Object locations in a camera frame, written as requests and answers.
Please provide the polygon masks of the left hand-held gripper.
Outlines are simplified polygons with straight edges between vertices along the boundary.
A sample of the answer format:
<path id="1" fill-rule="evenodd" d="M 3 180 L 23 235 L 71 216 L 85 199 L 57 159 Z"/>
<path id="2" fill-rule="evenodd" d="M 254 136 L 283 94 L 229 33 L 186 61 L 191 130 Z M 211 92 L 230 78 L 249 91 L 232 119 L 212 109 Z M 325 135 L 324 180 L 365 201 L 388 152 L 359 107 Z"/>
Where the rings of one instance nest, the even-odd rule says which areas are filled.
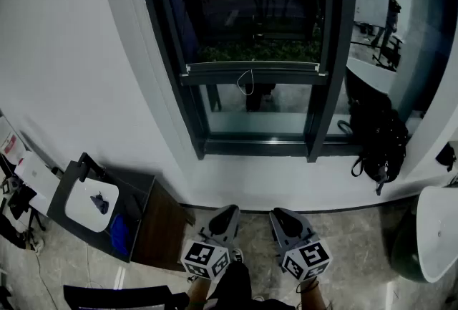
<path id="1" fill-rule="evenodd" d="M 196 239 L 183 242 L 181 264 L 191 276 L 219 279 L 231 262 L 240 210 L 227 205 L 211 212 Z"/>

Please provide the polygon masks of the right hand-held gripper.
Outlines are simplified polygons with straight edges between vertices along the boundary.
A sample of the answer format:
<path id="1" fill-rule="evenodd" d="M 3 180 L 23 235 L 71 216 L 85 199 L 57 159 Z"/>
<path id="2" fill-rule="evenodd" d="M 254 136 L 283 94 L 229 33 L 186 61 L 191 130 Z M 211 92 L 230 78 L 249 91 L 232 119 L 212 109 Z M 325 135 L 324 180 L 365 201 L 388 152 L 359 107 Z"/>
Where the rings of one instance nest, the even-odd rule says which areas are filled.
<path id="1" fill-rule="evenodd" d="M 315 241 L 286 251 L 280 263 L 284 273 L 297 281 L 306 281 L 326 271 L 333 256 L 327 242 L 318 240 L 307 218 L 285 208 L 274 208 L 269 217 L 279 248 L 285 248 L 290 241 Z"/>

